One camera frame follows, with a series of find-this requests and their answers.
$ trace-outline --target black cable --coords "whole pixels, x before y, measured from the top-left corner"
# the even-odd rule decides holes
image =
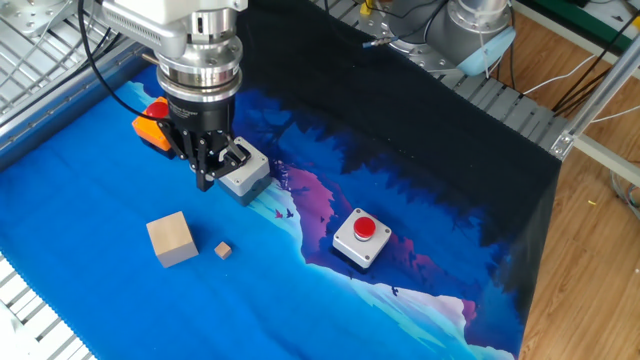
[[[165,120],[164,118],[157,118],[154,116],[145,115],[139,112],[138,110],[132,108],[124,101],[122,101],[122,99],[120,99],[118,95],[116,95],[116,93],[113,91],[113,89],[111,89],[109,84],[107,84],[107,82],[104,80],[102,75],[100,75],[100,71],[98,70],[98,67],[96,66],[96,62],[93,59],[93,55],[91,54],[91,48],[89,47],[89,38],[87,37],[87,29],[84,25],[84,0],[78,0],[78,26],[80,27],[80,35],[82,36],[82,44],[84,45],[84,51],[87,55],[87,62],[89,63],[89,66],[91,66],[91,69],[93,70],[93,72],[96,74],[98,81],[100,81],[102,86],[104,86],[104,88],[111,95],[111,97],[113,97],[113,99],[116,100],[118,104],[120,104],[125,109],[129,110],[134,115],[137,115],[139,117],[143,117],[149,120],[164,121]]]
[[[509,6],[509,10],[511,11],[511,26],[513,26],[513,28],[516,28],[516,12],[513,11],[513,6]],[[509,47],[511,50],[509,50],[509,59],[510,64],[509,64],[509,70],[511,71],[511,87],[513,88],[513,90],[516,90],[516,76],[515,76],[515,71],[513,71],[513,57],[514,57],[514,50],[515,50],[515,39],[514,41],[511,43],[511,46]]]
[[[603,72],[600,73],[600,75],[596,76],[595,78],[593,78],[591,81],[589,81],[586,85],[584,85],[583,87],[581,87],[580,89],[578,89],[577,92],[571,94],[571,96],[569,96],[561,105],[560,109],[558,111],[556,111],[556,116],[557,114],[560,114],[561,112],[564,112],[568,107],[574,105],[576,102],[573,102],[571,105],[569,106],[565,106],[567,105],[571,100],[575,99],[576,97],[578,97],[580,94],[582,94],[583,92],[587,91],[588,89],[588,93],[591,94],[595,88],[592,88],[592,85],[595,84],[596,82],[598,82],[600,79],[602,79],[603,77],[605,77],[609,71],[611,69],[605,70]]]
[[[438,8],[431,14],[431,16],[429,16],[427,27],[424,29],[424,43],[425,44],[427,43],[427,35],[429,35],[429,29],[431,29],[431,24],[433,24],[433,20],[436,18],[436,16],[438,16],[438,13],[440,12],[440,10],[442,10],[442,8],[447,4],[448,1],[449,0],[444,0],[443,2],[441,2],[440,5],[438,5]]]
[[[416,5],[416,6],[412,7],[411,9],[407,10],[407,12],[404,13],[404,15],[397,15],[397,14],[394,14],[394,13],[392,13],[390,11],[386,11],[386,10],[383,10],[383,9],[378,9],[378,8],[371,7],[371,6],[369,6],[369,3],[366,0],[365,0],[364,4],[365,4],[366,7],[369,8],[369,10],[378,11],[378,12],[381,12],[383,14],[387,14],[389,16],[393,16],[393,17],[398,18],[398,19],[404,19],[407,16],[409,16],[409,14],[414,12],[415,10],[417,10],[417,9],[419,9],[421,7],[424,7],[424,6],[429,6],[429,5],[433,4],[433,3],[435,3],[436,1],[438,1],[438,0],[431,0],[428,3]]]
[[[600,54],[600,56],[598,56],[598,59],[591,64],[591,66],[589,66],[589,68],[587,69],[587,71],[584,72],[584,74],[582,74],[582,76],[580,77],[580,79],[571,87],[571,89],[569,89],[569,91],[567,91],[562,98],[558,101],[558,103],[556,104],[556,106],[553,107],[553,111],[558,111],[558,109],[560,107],[562,107],[563,105],[566,104],[565,100],[566,98],[571,95],[571,93],[573,92],[573,90],[575,90],[581,83],[582,81],[584,81],[584,79],[587,77],[587,75],[589,75],[589,73],[596,67],[596,65],[598,65],[598,63],[602,60],[602,58],[604,58],[604,55],[609,52],[611,50],[611,48],[616,44],[616,42],[618,41],[618,39],[620,38],[620,36],[622,36],[622,34],[624,33],[625,30],[627,30],[627,28],[629,26],[631,26],[631,24],[633,23],[633,21],[640,15],[640,10],[636,11],[636,13],[631,16],[631,19],[629,21],[627,21],[627,23],[622,27],[622,29],[620,29],[620,31],[618,31],[618,33],[616,34],[616,36],[613,38],[613,40],[611,40],[611,42],[609,42],[609,44],[604,48],[604,50],[602,51],[602,53]]]
[[[425,42],[422,44],[426,44],[426,40],[427,40],[427,33],[429,32],[429,28],[431,27],[431,23],[433,22],[433,19],[436,18],[436,15],[438,15],[438,13],[440,12],[440,10],[442,10],[442,8],[447,4],[449,0],[443,0],[440,5],[438,5],[438,7],[431,13],[431,15],[429,15],[429,17],[427,18],[427,20],[420,24],[420,26],[418,26],[415,30],[413,30],[410,33],[404,34],[404,35],[400,35],[398,36],[398,39],[402,40],[402,39],[406,39],[409,36],[416,34],[418,31],[420,31],[420,29],[422,29],[423,27],[426,26],[425,31],[424,31],[424,39]]]
[[[571,112],[576,107],[578,107],[580,104],[582,104],[583,102],[587,101],[587,99],[591,96],[591,94],[593,94],[593,92],[596,91],[596,88],[598,87],[598,85],[600,85],[600,83],[597,82],[598,80],[600,80],[600,79],[594,79],[594,81],[592,81],[589,84],[585,85],[583,87],[583,89],[581,89],[580,92],[583,92],[588,88],[590,88],[590,89],[587,90],[584,94],[582,94],[582,96],[580,96],[576,101],[574,101],[571,104],[569,104],[567,106],[564,106],[564,107],[560,108],[560,110],[556,111],[555,114],[554,114],[554,117],[558,117],[558,116],[562,115],[563,113],[565,113],[567,111]]]

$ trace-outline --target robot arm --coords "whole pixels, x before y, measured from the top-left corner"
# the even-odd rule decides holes
[[[235,94],[242,83],[238,11],[248,0],[103,0],[113,29],[148,46],[158,59],[166,118],[158,127],[196,173],[198,188],[243,166],[251,153],[234,144]]]

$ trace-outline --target white cable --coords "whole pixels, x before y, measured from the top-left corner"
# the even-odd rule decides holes
[[[640,110],[640,105],[638,105],[638,106],[636,106],[634,108],[631,108],[629,110],[623,111],[621,113],[615,114],[615,115],[607,116],[607,117],[604,117],[602,119],[593,120],[592,123],[613,119],[614,117],[622,116],[622,115],[628,114],[628,113],[636,111],[636,110]]]
[[[501,61],[502,61],[502,55],[500,55],[500,58],[498,59],[498,61],[496,61],[495,65],[493,65],[491,70],[489,70],[489,74],[493,74],[493,70],[495,70],[500,65]]]
[[[529,94],[529,93],[531,93],[531,92],[533,92],[533,91],[535,91],[535,90],[538,90],[539,88],[541,88],[541,87],[543,87],[543,86],[547,85],[547,84],[548,84],[548,83],[550,83],[550,82],[554,82],[554,81],[556,81],[556,80],[560,80],[560,79],[568,78],[569,76],[573,75],[576,71],[578,71],[578,69],[580,69],[582,66],[584,66],[584,64],[588,63],[588,62],[589,62],[589,60],[593,59],[594,57],[596,57],[596,56],[595,56],[595,55],[591,55],[591,56],[589,56],[585,61],[581,62],[581,63],[580,63],[580,65],[576,66],[576,68],[575,68],[575,69],[571,70],[571,72],[570,72],[570,73],[568,73],[568,74],[566,74],[566,75],[562,75],[562,76],[554,77],[553,79],[549,79],[549,80],[547,80],[547,81],[543,82],[542,84],[540,84],[540,85],[538,85],[538,86],[535,86],[535,87],[533,87],[533,88],[531,88],[531,89],[529,89],[529,90],[527,90],[527,91],[523,92],[522,94],[523,94],[523,95],[527,95],[527,94]]]
[[[20,60],[18,60],[18,62],[16,63],[16,65],[14,66],[13,70],[11,70],[9,72],[9,74],[7,74],[7,77],[2,80],[2,82],[0,82],[0,88],[2,88],[4,86],[4,84],[6,84],[9,79],[11,79],[11,77],[13,76],[13,74],[16,73],[16,71],[18,71],[20,69],[20,66],[22,66],[22,64],[27,60],[27,58],[29,56],[31,56],[33,54],[34,51],[36,51],[36,49],[38,48],[38,46],[40,46],[40,43],[44,40],[45,35],[47,34],[47,31],[49,31],[49,27],[51,26],[51,24],[53,23],[53,21],[60,15],[62,14],[62,12],[69,6],[71,5],[71,3],[73,3],[73,0],[67,0],[67,2],[60,8],[60,10],[58,10],[58,12],[51,18],[51,20],[49,20],[49,23],[47,24],[47,26],[44,28],[44,32],[42,33],[42,36],[40,37],[40,39],[38,39],[38,41],[33,45],[33,47],[31,49],[29,49],[29,51],[27,51],[27,53],[20,58]]]
[[[487,59],[487,53],[484,50],[484,40],[482,40],[482,31],[478,31],[478,34],[480,34],[480,50],[482,51],[482,58],[484,59],[484,72],[488,79],[489,78],[489,60]]]

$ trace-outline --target small wooden cube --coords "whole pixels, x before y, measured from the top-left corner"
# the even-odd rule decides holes
[[[165,268],[198,255],[182,211],[147,224],[153,250]]]
[[[216,254],[218,254],[222,260],[226,260],[229,255],[231,255],[231,248],[223,241],[216,247]]]

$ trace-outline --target metal frame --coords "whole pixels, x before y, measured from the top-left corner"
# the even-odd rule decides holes
[[[640,66],[640,35],[633,40],[571,124],[563,130],[562,135],[553,144],[552,153],[555,156],[564,160],[571,149],[576,146],[594,160],[634,185],[640,186],[640,168],[583,134],[622,85],[633,76],[638,66]]]

